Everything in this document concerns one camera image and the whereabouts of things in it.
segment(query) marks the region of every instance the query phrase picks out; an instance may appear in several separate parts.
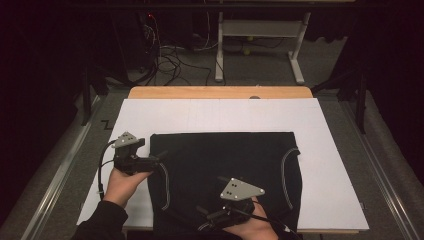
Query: human hand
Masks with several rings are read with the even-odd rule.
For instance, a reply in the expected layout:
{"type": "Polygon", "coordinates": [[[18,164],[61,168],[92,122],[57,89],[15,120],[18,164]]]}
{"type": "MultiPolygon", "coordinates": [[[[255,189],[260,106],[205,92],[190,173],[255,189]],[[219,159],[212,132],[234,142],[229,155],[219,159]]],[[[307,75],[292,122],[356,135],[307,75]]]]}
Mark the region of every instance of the human hand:
{"type": "MultiPolygon", "coordinates": [[[[253,215],[266,218],[266,213],[263,207],[258,204],[258,199],[252,197],[255,210],[253,215]]],[[[274,232],[269,222],[262,220],[250,218],[247,222],[239,225],[234,225],[231,227],[226,227],[223,229],[226,232],[235,234],[241,237],[243,240],[277,240],[278,236],[274,232]]]]}
{"type": "Polygon", "coordinates": [[[137,186],[153,172],[141,172],[129,176],[116,168],[112,169],[103,201],[109,201],[125,208],[137,186]]]}

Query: white table surface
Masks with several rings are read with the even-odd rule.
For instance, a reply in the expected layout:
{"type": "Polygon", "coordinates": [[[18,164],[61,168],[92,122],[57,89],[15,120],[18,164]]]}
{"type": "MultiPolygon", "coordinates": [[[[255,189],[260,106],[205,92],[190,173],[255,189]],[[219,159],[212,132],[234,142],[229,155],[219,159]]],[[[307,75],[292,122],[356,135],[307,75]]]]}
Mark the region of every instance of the white table surface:
{"type": "MultiPolygon", "coordinates": [[[[349,232],[369,229],[317,99],[126,99],[110,140],[125,131],[145,138],[140,157],[148,156],[150,136],[189,132],[294,132],[303,178],[299,232],[349,232]]],[[[106,151],[104,162],[113,158],[106,151]]],[[[113,164],[102,171],[107,188],[113,164]]],[[[77,224],[99,202],[97,175],[77,224]]],[[[124,227],[151,228],[153,212],[147,182],[128,202],[124,227]]]]}

